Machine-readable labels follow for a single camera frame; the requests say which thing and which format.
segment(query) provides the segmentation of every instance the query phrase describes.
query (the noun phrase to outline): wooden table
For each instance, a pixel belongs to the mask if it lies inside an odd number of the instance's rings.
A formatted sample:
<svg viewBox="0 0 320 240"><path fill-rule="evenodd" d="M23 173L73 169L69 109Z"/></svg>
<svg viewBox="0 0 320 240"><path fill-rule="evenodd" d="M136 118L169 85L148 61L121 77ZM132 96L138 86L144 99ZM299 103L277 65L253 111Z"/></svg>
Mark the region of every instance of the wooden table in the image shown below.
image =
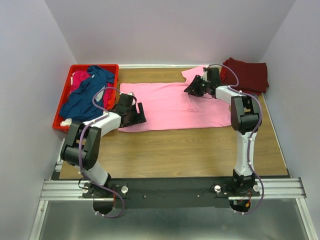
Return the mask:
<svg viewBox="0 0 320 240"><path fill-rule="evenodd" d="M121 83L184 82L185 68L120 69ZM255 148L259 175L287 175L281 150L262 96L262 125ZM98 161L113 178L174 178L231 176L236 163L236 133L232 127L124 133L101 138ZM60 179L78 179L78 171L63 163Z"/></svg>

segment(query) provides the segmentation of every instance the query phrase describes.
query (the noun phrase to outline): dark red cloth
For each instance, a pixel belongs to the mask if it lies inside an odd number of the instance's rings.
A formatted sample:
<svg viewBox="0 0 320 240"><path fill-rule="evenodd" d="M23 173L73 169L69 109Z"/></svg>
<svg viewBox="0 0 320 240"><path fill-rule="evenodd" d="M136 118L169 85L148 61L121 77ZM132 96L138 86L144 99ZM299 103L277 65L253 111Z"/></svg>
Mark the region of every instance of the dark red cloth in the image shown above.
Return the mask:
<svg viewBox="0 0 320 240"><path fill-rule="evenodd" d="M234 87L246 93L265 93L268 83L268 71L265 63L247 63L233 58L226 60L223 65L229 67L239 78L239 85ZM237 80L231 71L223 67L220 72L221 83L235 85Z"/></svg>

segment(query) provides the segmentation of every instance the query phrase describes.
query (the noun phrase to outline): dark blue clothing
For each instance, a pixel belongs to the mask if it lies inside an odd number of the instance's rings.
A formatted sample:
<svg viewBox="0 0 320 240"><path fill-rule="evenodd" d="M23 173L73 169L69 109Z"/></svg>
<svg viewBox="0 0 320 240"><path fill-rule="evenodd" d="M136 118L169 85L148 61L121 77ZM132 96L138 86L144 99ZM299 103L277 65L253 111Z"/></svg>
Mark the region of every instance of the dark blue clothing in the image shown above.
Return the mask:
<svg viewBox="0 0 320 240"><path fill-rule="evenodd" d="M102 110L95 107L92 98L107 83L115 81L115 75L99 66L90 66L87 72L94 77L88 77L82 81L79 88L70 93L68 101L61 106L59 115L64 119L72 121L90 121L102 115ZM104 106L103 97L95 103L101 107Z"/></svg>

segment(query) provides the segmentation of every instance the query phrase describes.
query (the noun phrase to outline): magenta cloth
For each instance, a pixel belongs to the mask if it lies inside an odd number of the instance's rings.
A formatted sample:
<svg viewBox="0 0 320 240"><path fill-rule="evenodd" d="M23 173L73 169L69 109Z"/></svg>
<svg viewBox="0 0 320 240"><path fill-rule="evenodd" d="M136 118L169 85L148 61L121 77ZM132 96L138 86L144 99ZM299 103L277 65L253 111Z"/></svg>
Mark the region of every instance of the magenta cloth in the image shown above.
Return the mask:
<svg viewBox="0 0 320 240"><path fill-rule="evenodd" d="M229 105L218 99L188 95L184 90L195 75L203 75L198 66L182 72L185 82L122 83L120 91L133 92L143 104L146 122L119 128L119 132L136 133L171 129L216 128L231 125Z"/></svg>
<svg viewBox="0 0 320 240"><path fill-rule="evenodd" d="M90 78L91 75L87 71L75 71L72 75L72 85L70 86L70 93L79 88L80 83L87 78Z"/></svg>
<svg viewBox="0 0 320 240"><path fill-rule="evenodd" d="M107 87L113 87L113 86L114 86L113 83L110 83L110 82L107 83ZM112 95L112 92L113 92L113 91L114 91L114 90L113 90L113 89L110 89L110 88L104 90L104 93L103 93L103 107L104 107L105 109L108 108L108 102L109 102L109 100L111 99L111 95Z"/></svg>

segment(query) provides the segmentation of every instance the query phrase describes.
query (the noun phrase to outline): purple cable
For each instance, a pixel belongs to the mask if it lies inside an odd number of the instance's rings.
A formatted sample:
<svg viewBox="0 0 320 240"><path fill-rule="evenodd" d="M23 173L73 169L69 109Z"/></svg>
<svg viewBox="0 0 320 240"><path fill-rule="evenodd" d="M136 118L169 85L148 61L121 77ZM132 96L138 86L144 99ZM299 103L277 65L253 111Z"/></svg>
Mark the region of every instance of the purple cable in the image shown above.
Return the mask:
<svg viewBox="0 0 320 240"><path fill-rule="evenodd" d="M260 207L262 201L264 200L264 196L265 196L265 186L264 186L264 183L262 182L261 177L256 173L256 171L254 170L254 168L253 168L253 167L251 166L251 164L250 164L250 145L251 145L251 140L250 140L250 139L252 138L253 134L257 131L257 129L259 128L259 126L260 126L260 124L261 124L261 122L262 122L262 116L263 116L262 106L261 106L259 100L258 100L256 97L254 97L253 95L251 95L251 94L249 94L249 93L242 92L242 91L237 91L237 90L231 88L231 87L237 87L237 86L239 85L239 78L237 77L237 75L235 74L235 72L232 71L231 68L229 68L228 66L225 66L225 65L223 65L223 64L210 64L210 65L208 66L208 68L211 67L211 66L220 66L220 67L224 67L224 68L228 69L228 70L234 75L234 77L235 77L235 79L236 79L236 85L229 85L229 86L228 86L228 89L230 89L232 92L234 92L234 93L236 93L236 94L243 94L243 95L246 95L246 96L254 99L254 100L256 101L256 103L258 104L258 106L259 106L259 110L260 110L259 120L258 120L258 123L256 124L256 126L254 127L254 129L252 130L251 134L249 135L246 161L247 161L247 163L248 163L248 166L249 166L251 172L254 173L254 175L256 176L256 178L257 178L257 179L259 180L259 182L261 183L262 193L261 193L261 198L260 198L259 202L257 203L257 205L256 205L252 210L247 211L247 212L240 212L240 211L239 211L239 213L241 213L241 214L243 214L243 215L251 214L251 213L253 213L255 210L257 210L257 208Z"/></svg>
<svg viewBox="0 0 320 240"><path fill-rule="evenodd" d="M98 109L101 109L102 111L105 111L105 112L108 113L108 111L107 111L106 109L104 109L103 107L101 107L101 106L99 106L99 105L97 105L97 104L95 103L95 98L96 98L96 96L97 96L100 92L102 92L102 91L104 91L104 90L106 90L106 89L114 89L114 90L117 90L118 92L120 92L120 91L119 91L117 88L115 88L115 87L110 87L110 86L104 87L104 88L102 88L100 91L98 91L98 92L93 96L93 98L92 98L92 103L93 103L93 105L94 105L95 107L97 107ZM119 216L123 213L123 211L125 210L125 201L124 201L124 199L120 196L119 193L117 193L116 191L113 191L112 189L109 189L109 188L107 188L107 187L105 187L105 186L100 185L99 183L91 180L90 177L88 177L88 176L86 175L86 173L83 171L83 170L84 170L84 166L83 166L83 163L82 163L82 154L81 154L81 153L82 153L82 141L83 141L83 139L84 139L84 135L85 135L85 132L86 132L86 130L88 129L88 127L91 126L92 124L96 123L96 122L101 121L102 119L107 118L107 117L108 117L108 114L103 115L103 116L99 117L98 119L96 119L96 120L94 120L94 121L91 121L88 125L86 125L86 126L83 128L83 130L82 130L82 132L81 132L81 135L80 135L80 139L79 139L79 154L78 154L78 158L79 158L80 173L82 174L82 176L83 176L86 180L90 181L92 184L98 186L99 188L101 188L101 189L103 189L103 190L106 190L106 191L108 191L108 192L110 192L110 193L112 193L112 194L117 195L117 196L119 197L119 199L121 200L122 208L121 208L121 211L120 211L118 214L116 214L116 215L104 215L104 214L101 214L100 212L96 212L97 215L100 215L100 216L102 216L102 217L104 217L104 218L110 218L110 219L112 219L112 218L117 218L117 217L119 217Z"/></svg>

